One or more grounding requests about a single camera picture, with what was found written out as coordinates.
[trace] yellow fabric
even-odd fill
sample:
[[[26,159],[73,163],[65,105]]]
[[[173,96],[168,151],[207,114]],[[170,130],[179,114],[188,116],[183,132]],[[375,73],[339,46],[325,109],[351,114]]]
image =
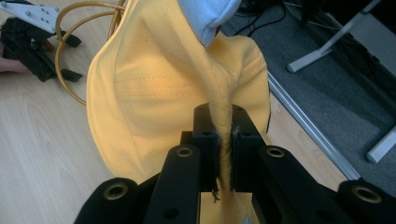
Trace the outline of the yellow fabric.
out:
[[[249,38],[223,34],[205,49],[177,0],[129,1],[88,76],[90,128],[110,171],[138,184],[159,173],[181,132],[192,130],[193,109],[207,102],[222,138],[221,200],[203,199],[202,223],[242,223],[249,211],[229,191],[232,104],[266,132],[270,104],[261,51]]]

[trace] finger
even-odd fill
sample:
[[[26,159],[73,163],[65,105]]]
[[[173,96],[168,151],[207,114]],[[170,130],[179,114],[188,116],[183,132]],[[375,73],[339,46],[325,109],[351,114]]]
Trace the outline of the finger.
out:
[[[0,72],[31,73],[20,61],[0,58]]]
[[[48,40],[46,40],[44,42],[44,49],[45,50],[54,50],[55,47]]]
[[[0,43],[0,56],[3,56],[4,46]]]

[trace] gray floor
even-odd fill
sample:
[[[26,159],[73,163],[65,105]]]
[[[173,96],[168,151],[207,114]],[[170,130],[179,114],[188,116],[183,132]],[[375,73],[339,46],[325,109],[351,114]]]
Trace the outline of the gray floor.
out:
[[[298,8],[291,9],[298,17]],[[282,15],[282,7],[271,7],[256,26]],[[235,16],[223,31],[233,35],[250,21],[253,19]],[[295,74],[286,70],[288,63],[318,49],[333,34],[334,31],[314,24],[302,27],[287,11],[282,21],[262,27],[251,37],[262,49],[273,79],[341,157],[364,179],[396,196],[396,147],[378,164],[371,164],[364,157],[396,123],[396,97],[383,87],[389,79],[371,75],[373,71],[386,74],[381,65],[368,63],[357,46],[349,44],[353,40],[344,38],[330,55],[303,70]],[[379,79],[385,82],[378,84]]]

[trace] black clamp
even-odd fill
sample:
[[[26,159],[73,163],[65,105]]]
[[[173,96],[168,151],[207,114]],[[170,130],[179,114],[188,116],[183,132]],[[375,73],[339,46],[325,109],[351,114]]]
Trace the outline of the black clamp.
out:
[[[9,3],[32,5],[27,1],[6,1]],[[44,31],[19,18],[8,18],[1,27],[0,41],[4,46],[3,57],[19,60],[34,75],[45,82],[56,77],[55,64],[45,53],[44,43],[55,34]],[[75,48],[81,40],[70,35],[66,44]],[[68,69],[62,70],[64,79],[72,82],[78,81],[82,75]]]
[[[251,192],[260,223],[396,223],[396,199],[364,181],[321,186],[285,148],[265,145],[240,106],[233,107],[230,189]],[[192,132],[169,150],[160,174],[136,185],[114,178],[83,205],[76,223],[199,223],[200,192],[217,190],[219,136],[208,104]]]

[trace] cable coil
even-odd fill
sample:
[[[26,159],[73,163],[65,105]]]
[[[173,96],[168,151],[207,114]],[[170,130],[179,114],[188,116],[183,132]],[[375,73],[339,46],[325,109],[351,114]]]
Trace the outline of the cable coil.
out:
[[[115,4],[111,4],[111,3],[106,3],[106,2],[94,2],[94,1],[88,1],[88,2],[79,2],[79,3],[75,3],[72,4],[66,8],[64,8],[62,11],[60,11],[58,18],[56,19],[56,35],[59,39],[59,46],[56,49],[56,53],[55,53],[55,70],[56,70],[56,75],[59,78],[61,84],[63,85],[64,89],[67,91],[67,93],[69,93],[74,99],[76,99],[78,102],[80,102],[81,104],[85,105],[86,102],[81,99],[79,96],[77,96],[67,85],[67,83],[64,81],[64,77],[62,75],[61,72],[61,66],[60,66],[60,58],[61,58],[61,53],[62,50],[64,49],[64,43],[66,42],[67,38],[82,24],[100,18],[100,17],[104,17],[104,16],[110,16],[113,15],[113,18],[111,20],[110,23],[110,28],[109,28],[109,32],[108,32],[108,37],[107,39],[109,39],[115,32],[117,26],[120,24],[120,20],[121,20],[121,14],[122,12],[124,12],[125,7],[123,6],[125,0],[120,0],[116,5]],[[72,28],[70,28],[64,35],[62,35],[61,33],[61,22],[62,19],[64,18],[64,16],[69,13],[70,11],[80,8],[80,7],[110,7],[113,8],[113,11],[108,11],[108,12],[101,12],[101,13],[97,13],[94,14],[82,21],[79,21],[78,23],[76,23]]]

